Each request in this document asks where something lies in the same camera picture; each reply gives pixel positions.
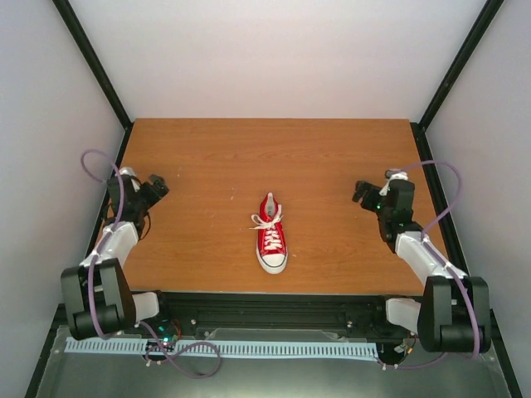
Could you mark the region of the red canvas sneaker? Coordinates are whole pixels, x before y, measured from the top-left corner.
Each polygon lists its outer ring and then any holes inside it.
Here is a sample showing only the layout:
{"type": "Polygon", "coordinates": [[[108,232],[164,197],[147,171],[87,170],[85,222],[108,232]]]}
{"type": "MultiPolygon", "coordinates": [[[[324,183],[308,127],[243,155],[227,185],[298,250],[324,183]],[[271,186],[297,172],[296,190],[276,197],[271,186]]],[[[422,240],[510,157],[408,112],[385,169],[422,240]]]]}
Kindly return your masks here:
{"type": "Polygon", "coordinates": [[[282,205],[268,192],[257,214],[251,216],[257,231],[256,256],[268,274],[280,274],[288,260],[288,249],[282,225],[282,205]]]}

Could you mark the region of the white shoelace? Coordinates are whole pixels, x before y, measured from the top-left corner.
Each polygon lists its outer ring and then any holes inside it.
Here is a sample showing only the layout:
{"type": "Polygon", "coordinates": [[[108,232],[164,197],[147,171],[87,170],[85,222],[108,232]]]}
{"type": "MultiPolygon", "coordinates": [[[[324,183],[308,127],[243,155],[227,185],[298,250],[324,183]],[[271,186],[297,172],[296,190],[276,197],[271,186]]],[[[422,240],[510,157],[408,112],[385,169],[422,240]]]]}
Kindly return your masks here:
{"type": "Polygon", "coordinates": [[[259,213],[251,216],[251,220],[256,224],[253,230],[257,230],[260,256],[287,254],[282,217],[282,205],[279,204],[262,204],[259,213]]]}

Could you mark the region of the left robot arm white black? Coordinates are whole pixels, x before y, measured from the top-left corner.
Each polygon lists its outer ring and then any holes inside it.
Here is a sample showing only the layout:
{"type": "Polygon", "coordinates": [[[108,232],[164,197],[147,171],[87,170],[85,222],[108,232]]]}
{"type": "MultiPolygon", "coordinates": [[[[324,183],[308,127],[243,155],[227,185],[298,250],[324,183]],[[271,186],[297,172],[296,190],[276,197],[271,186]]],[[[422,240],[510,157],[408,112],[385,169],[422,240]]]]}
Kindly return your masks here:
{"type": "Polygon", "coordinates": [[[107,182],[110,202],[105,208],[101,237],[78,266],[61,274],[61,288],[71,336],[80,341],[107,338],[140,321],[152,332],[167,332],[173,314],[159,304],[158,294],[134,294],[124,275],[130,251],[149,232],[149,210],[169,189],[164,179],[151,175],[141,182],[125,168],[107,182]]]}

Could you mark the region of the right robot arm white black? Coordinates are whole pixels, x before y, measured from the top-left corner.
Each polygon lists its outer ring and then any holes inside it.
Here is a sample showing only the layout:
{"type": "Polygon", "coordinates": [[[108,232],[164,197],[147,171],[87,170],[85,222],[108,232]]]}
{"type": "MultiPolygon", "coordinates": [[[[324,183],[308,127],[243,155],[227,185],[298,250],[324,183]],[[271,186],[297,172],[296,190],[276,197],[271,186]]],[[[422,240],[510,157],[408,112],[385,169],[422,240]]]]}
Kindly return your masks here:
{"type": "Polygon", "coordinates": [[[423,285],[421,301],[390,298],[386,318],[413,332],[428,352],[476,357],[491,346],[488,284],[454,266],[413,219],[415,185],[400,173],[383,187],[357,181],[353,201],[374,213],[382,241],[423,285]]]}

